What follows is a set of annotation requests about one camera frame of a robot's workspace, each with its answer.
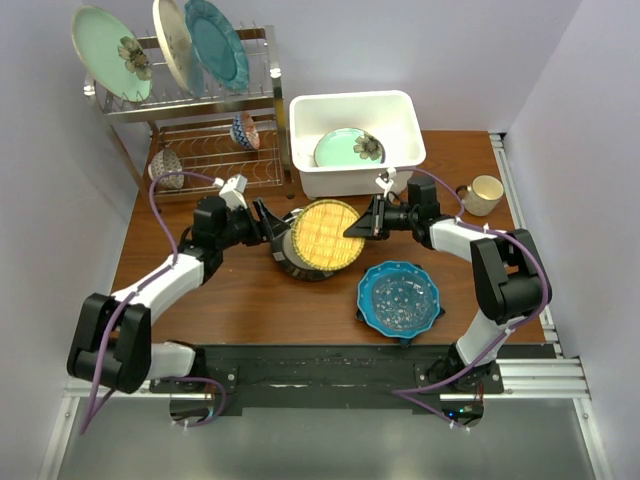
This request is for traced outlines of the yellow woven pattern plate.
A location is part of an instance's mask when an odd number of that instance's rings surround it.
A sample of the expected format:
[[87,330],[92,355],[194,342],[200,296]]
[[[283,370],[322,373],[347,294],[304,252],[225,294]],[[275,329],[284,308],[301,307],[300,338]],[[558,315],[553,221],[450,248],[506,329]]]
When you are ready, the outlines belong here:
[[364,250],[363,238],[344,233],[359,219],[351,205],[332,199],[317,200],[305,207],[292,226],[292,245],[297,256],[320,271],[338,271],[354,263]]

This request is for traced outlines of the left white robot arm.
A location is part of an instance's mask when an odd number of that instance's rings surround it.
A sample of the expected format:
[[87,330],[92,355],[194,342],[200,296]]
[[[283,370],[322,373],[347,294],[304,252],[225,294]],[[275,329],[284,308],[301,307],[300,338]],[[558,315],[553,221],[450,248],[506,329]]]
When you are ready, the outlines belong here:
[[123,393],[135,392],[147,380],[169,378],[185,392],[200,390],[207,368],[197,347],[153,342],[154,322],[215,274],[226,249],[273,241],[289,227],[261,200],[230,208],[217,196],[201,199],[192,225],[158,268],[125,289],[86,298],[67,358],[68,374]]

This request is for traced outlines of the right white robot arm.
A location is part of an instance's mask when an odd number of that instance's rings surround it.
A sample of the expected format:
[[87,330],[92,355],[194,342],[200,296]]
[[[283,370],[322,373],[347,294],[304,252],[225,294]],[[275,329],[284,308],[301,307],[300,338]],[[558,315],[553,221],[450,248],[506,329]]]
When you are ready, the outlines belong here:
[[349,226],[346,238],[385,240],[392,231],[409,231],[425,248],[471,263],[479,307],[463,336],[451,345],[438,381],[395,390],[397,396],[449,386],[469,392],[481,380],[480,368],[492,363],[508,337],[539,316],[551,300],[551,287],[529,231],[494,230],[441,213],[437,180],[417,175],[408,181],[408,200],[395,204],[385,194],[372,197]]

